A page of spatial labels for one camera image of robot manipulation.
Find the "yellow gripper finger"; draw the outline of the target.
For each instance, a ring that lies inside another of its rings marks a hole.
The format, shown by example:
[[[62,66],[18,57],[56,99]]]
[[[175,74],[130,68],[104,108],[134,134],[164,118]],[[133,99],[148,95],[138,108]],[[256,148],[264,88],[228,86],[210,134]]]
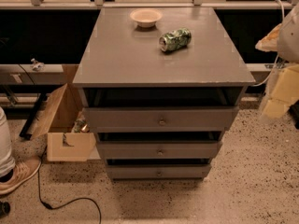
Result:
[[[261,102],[261,119],[280,119],[299,100],[299,64],[274,68]]]
[[[257,42],[255,48],[264,52],[277,51],[280,27],[281,24],[278,24],[273,28],[268,35]]]

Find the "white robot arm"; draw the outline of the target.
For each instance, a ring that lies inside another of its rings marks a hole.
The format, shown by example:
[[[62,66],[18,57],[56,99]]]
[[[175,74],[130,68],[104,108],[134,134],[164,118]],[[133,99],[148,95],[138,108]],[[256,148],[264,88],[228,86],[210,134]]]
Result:
[[[260,105],[262,120],[280,119],[299,101],[299,4],[255,48],[275,51],[287,63],[285,68],[275,67],[270,72]]]

